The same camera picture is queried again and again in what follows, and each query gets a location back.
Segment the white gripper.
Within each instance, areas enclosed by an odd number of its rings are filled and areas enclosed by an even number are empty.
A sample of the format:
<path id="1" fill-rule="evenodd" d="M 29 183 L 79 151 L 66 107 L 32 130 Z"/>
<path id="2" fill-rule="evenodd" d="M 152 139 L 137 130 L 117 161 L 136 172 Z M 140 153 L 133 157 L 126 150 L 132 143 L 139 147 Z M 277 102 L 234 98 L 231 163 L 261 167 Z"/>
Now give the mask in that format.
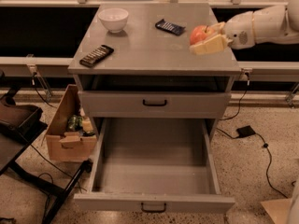
<path id="1" fill-rule="evenodd" d="M 206 55 L 224 51 L 230 44 L 232 49 L 249 49 L 255 45 L 253 33 L 253 12 L 248 11 L 233 16 L 226 23 L 224 21 L 211 25 L 218 33 L 203 39 L 190 37 L 190 52 L 196 55 Z"/>

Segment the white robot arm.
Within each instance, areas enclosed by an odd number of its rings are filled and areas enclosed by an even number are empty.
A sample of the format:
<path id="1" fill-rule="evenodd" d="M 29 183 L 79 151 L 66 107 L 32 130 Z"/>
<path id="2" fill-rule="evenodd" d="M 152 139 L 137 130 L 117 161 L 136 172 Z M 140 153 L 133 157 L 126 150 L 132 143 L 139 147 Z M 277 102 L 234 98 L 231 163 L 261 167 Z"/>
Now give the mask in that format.
<path id="1" fill-rule="evenodd" d="M 299 43 L 299 0 L 241 13 L 227 22 L 199 25 L 190 35 L 190 52 L 204 55 L 228 47 L 249 49 L 262 43 Z"/>

